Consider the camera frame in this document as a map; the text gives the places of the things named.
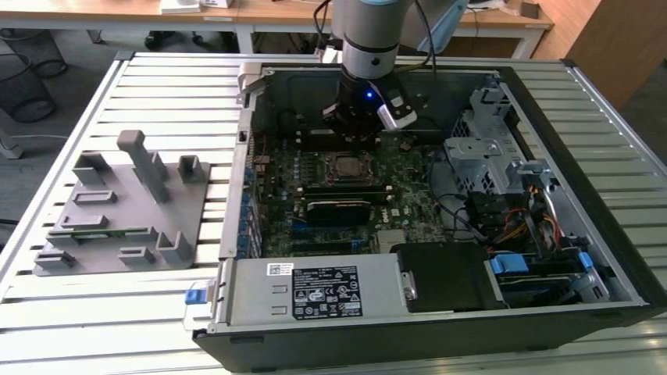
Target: blue latch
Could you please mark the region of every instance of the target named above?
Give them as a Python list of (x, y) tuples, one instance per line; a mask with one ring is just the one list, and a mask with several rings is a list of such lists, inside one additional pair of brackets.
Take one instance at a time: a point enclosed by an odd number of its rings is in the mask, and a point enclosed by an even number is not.
[(248, 236), (239, 236), (239, 239), (236, 241), (236, 246), (239, 248), (246, 248), (248, 246)]
[(190, 289), (186, 291), (186, 305), (203, 305), (207, 303), (207, 290)]
[(591, 259), (591, 255), (587, 252), (579, 253), (579, 260), (582, 261), (584, 269), (590, 270), (594, 268), (594, 260)]
[(522, 254), (498, 254), (491, 259), (494, 273), (528, 272), (528, 265)]
[(352, 243), (352, 252), (356, 252), (356, 250), (359, 250), (359, 247), (364, 246), (364, 242), (366, 242), (366, 240), (363, 238), (358, 238), (358, 239), (355, 239), (355, 240), (351, 241), (351, 243)]

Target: floor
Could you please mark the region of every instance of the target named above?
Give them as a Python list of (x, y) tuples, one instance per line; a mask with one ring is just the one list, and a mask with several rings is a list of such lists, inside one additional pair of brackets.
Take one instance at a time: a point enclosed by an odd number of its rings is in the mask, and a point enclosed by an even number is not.
[[(208, 49), (215, 51), (219, 35), (200, 34), (208, 43)], [(46, 81), (59, 110), (46, 120), (32, 124), (15, 123), (0, 112), (0, 126), (11, 135), (68, 135), (112, 63), (116, 51), (146, 51), (143, 45), (146, 32), (140, 31), (106, 31), (104, 43), (100, 45), (91, 44), (84, 31), (55, 30), (54, 35), (70, 64), (70, 71), (63, 76)], [(255, 49), (260, 49), (262, 52), (286, 53), (295, 49), (292, 42), (284, 36), (270, 36), (258, 42), (262, 46), (255, 46)], [(167, 40), (162, 51), (206, 52), (207, 49), (192, 43), (188, 32), (180, 32)], [(7, 46), (0, 44), (0, 53), (8, 52)], [(667, 65), (663, 64), (622, 110), (622, 115), (663, 160), (667, 160), (666, 87)], [(8, 161), (0, 156), (0, 218), (19, 220), (64, 140), (38, 137), (16, 141), (20, 141), (26, 150), (24, 157)], [(0, 244), (7, 242), (11, 229), (0, 225)]]

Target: red wire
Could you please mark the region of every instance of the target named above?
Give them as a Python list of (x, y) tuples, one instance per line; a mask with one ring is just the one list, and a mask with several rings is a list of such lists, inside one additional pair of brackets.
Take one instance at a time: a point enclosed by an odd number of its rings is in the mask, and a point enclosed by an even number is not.
[(510, 219), (512, 217), (512, 214), (519, 213), (520, 211), (526, 211), (526, 209), (511, 209), (507, 213), (507, 216), (504, 216), (504, 230), (507, 230), (507, 227), (510, 227)]
[(559, 225), (559, 221), (548, 215), (544, 215), (544, 218), (550, 219), (552, 222), (551, 229), (554, 231), (555, 248), (560, 249), (560, 225)]

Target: aluminum table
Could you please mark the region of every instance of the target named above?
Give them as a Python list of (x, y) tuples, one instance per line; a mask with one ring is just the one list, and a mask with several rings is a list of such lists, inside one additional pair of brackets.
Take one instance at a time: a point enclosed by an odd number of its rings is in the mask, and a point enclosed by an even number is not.
[[(136, 53), (114, 62), (0, 255), (0, 373), (228, 373), (184, 329), (184, 291), (216, 275), (244, 61), (315, 63), (308, 55)], [(516, 70), (646, 261), (667, 283), (667, 170), (576, 68), (560, 62), (440, 59)], [(128, 163), (116, 135), (143, 130), (166, 163), (212, 164), (196, 267), (66, 277), (32, 275), (34, 258), (76, 181), (82, 151)], [(540, 150), (523, 128), (536, 155)], [(499, 353), (290, 373), (667, 373), (666, 316), (543, 352)], [(195, 314), (206, 327), (207, 311)]]

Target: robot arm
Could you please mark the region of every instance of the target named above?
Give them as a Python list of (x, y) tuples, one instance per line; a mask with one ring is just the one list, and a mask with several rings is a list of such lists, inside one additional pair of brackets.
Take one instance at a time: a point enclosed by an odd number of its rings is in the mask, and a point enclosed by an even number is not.
[[(468, 0), (422, 3), (435, 25), (436, 51), (442, 51)], [(394, 64), (402, 43), (428, 50), (427, 32), (412, 0), (334, 1), (332, 29), (343, 40), (343, 67), (338, 99), (324, 111), (324, 123), (348, 141), (364, 141), (383, 128), (396, 131), (418, 120)]]

